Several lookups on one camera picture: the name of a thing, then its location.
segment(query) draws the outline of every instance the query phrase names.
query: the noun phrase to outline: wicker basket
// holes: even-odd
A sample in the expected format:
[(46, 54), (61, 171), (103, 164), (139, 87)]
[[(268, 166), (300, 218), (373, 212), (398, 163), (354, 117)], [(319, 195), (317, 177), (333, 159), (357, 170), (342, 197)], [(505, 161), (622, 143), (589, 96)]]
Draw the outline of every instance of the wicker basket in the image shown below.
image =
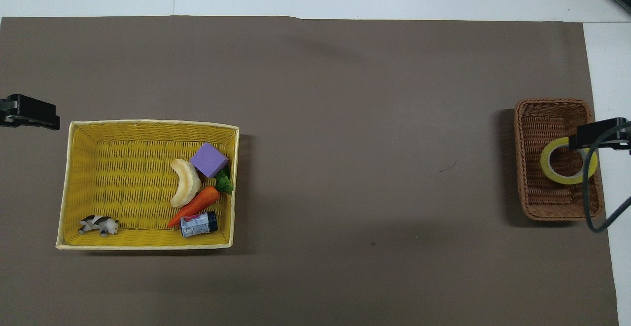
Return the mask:
[[(219, 230), (183, 238), (167, 228), (178, 209), (169, 201), (178, 186), (174, 159), (188, 160), (204, 142), (230, 159), (236, 188), (239, 128), (191, 121), (117, 120), (72, 122), (57, 248), (75, 250), (185, 250), (232, 245), (235, 193), (221, 194)], [(202, 187), (215, 179), (202, 177)], [(120, 220), (115, 235), (77, 232), (89, 215)]]
[[(515, 144), (519, 199), (533, 220), (578, 220), (585, 218), (582, 185), (554, 182), (543, 174), (539, 158), (552, 140), (576, 133), (576, 127), (592, 121), (588, 104), (578, 99), (526, 99), (515, 107)], [(551, 158), (555, 171), (573, 175), (582, 167), (581, 156), (556, 150)], [(598, 171), (590, 178), (590, 215), (602, 212)]]

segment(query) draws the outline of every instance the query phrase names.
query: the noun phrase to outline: roll of tape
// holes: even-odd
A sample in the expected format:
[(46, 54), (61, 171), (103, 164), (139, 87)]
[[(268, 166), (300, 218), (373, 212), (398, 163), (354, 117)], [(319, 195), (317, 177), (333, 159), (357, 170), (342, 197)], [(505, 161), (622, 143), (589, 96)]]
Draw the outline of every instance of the roll of tape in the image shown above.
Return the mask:
[[(556, 150), (559, 147), (568, 147), (568, 144), (569, 144), (568, 137), (561, 137), (547, 144), (543, 148), (543, 151), (541, 151), (541, 160), (540, 160), (541, 169), (543, 169), (543, 174), (546, 175), (546, 177), (550, 178), (551, 180), (557, 183), (578, 184), (578, 183), (583, 182), (583, 169), (585, 165), (584, 162), (585, 162), (585, 157), (587, 157), (588, 151), (589, 151), (587, 148), (582, 148), (580, 150), (577, 150), (577, 152), (580, 153), (581, 156), (583, 157), (583, 166), (581, 166), (581, 170), (578, 171), (576, 175), (569, 176), (569, 177), (559, 175), (559, 173), (556, 173), (555, 170), (552, 169), (552, 166), (550, 166), (550, 156), (552, 155), (552, 151)], [(597, 167), (598, 167), (598, 157), (594, 153), (592, 156), (592, 159), (590, 160), (590, 168), (588, 169), (589, 177), (591, 177), (595, 173)]]

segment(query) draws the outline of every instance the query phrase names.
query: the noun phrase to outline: white table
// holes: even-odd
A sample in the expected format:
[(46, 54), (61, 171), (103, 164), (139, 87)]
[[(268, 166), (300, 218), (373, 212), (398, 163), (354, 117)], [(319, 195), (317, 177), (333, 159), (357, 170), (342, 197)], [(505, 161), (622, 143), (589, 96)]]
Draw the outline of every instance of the white table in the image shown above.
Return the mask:
[[(285, 15), (299, 18), (581, 21), (596, 119), (631, 119), (631, 14), (612, 0), (0, 0), (0, 17)], [(600, 150), (610, 214), (631, 194), (631, 157)], [(608, 230), (618, 318), (631, 326), (631, 212)]]

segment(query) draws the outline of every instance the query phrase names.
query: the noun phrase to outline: purple foam cube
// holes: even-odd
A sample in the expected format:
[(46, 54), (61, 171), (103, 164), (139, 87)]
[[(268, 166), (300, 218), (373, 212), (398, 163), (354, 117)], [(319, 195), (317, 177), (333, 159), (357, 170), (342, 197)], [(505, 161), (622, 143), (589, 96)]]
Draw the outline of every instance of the purple foam cube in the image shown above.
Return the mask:
[(228, 158), (211, 144), (203, 144), (190, 162), (208, 178), (214, 177), (228, 164)]

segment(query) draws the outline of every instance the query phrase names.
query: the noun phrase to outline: can label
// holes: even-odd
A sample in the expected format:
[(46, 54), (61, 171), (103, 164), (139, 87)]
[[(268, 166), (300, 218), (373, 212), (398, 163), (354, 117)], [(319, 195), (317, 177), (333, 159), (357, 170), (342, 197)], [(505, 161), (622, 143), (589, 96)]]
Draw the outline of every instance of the can label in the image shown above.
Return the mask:
[(210, 214), (205, 212), (199, 215), (181, 217), (180, 230), (185, 238), (217, 231), (216, 216), (214, 212), (210, 212)]

